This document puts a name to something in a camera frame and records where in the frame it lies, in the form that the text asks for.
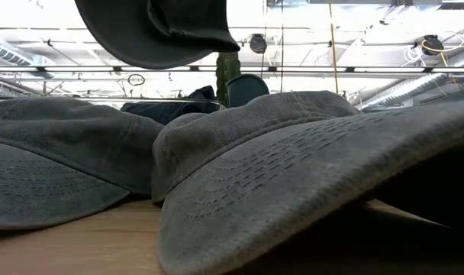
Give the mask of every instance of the ceiling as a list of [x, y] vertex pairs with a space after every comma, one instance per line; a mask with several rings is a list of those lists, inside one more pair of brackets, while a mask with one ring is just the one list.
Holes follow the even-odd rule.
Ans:
[[[329, 6], [308, 4], [306, 0], [284, 1], [283, 13], [279, 5], [266, 8], [265, 0], [228, 1], [230, 32], [237, 42], [243, 43], [240, 51], [242, 65], [259, 68], [332, 67], [334, 53], [329, 45], [332, 40]], [[333, 5], [332, 13], [338, 66], [444, 66], [440, 55], [423, 55], [423, 62], [420, 58], [409, 62], [407, 52], [416, 40], [421, 41], [427, 34], [438, 35], [446, 49], [454, 47], [454, 50], [446, 53], [449, 60], [464, 52], [464, 10], [441, 10], [440, 5], [435, 4], [393, 7], [387, 3]], [[249, 48], [248, 41], [252, 34], [266, 35], [269, 47], [264, 57]], [[0, 44], [36, 60], [34, 62], [37, 63], [31, 65], [126, 65], [106, 52], [86, 30], [73, 0], [0, 1]], [[216, 59], [217, 54], [213, 53], [191, 65], [214, 66]], [[0, 58], [0, 66], [13, 65]], [[284, 73], [282, 77], [279, 73], [260, 71], [252, 70], [252, 73], [264, 78], [273, 92], [279, 92], [280, 87], [283, 88], [282, 92], [336, 91], [332, 73], [309, 73], [309, 69], [305, 69], [304, 72], [297, 70], [296, 73]], [[131, 86], [127, 81], [130, 74], [59, 72], [52, 73], [51, 79], [44, 79], [30, 73], [2, 72], [0, 77], [8, 83], [16, 84], [19, 89], [26, 87], [51, 95], [95, 97], [169, 98], [179, 92], [187, 95], [202, 86], [215, 84], [213, 70], [142, 72], [139, 74], [146, 79], [142, 86]], [[413, 73], [340, 74], [337, 89], [345, 92], [353, 104], [359, 104], [396, 83], [417, 77], [420, 76]], [[464, 82], [448, 83], [437, 90], [447, 92], [461, 89], [462, 84], [464, 86]]]

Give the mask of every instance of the green cactus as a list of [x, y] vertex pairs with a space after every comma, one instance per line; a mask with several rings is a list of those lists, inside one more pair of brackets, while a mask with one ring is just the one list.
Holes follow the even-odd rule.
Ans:
[[229, 106], [227, 83], [240, 76], [239, 53], [219, 53], [217, 58], [217, 100]]

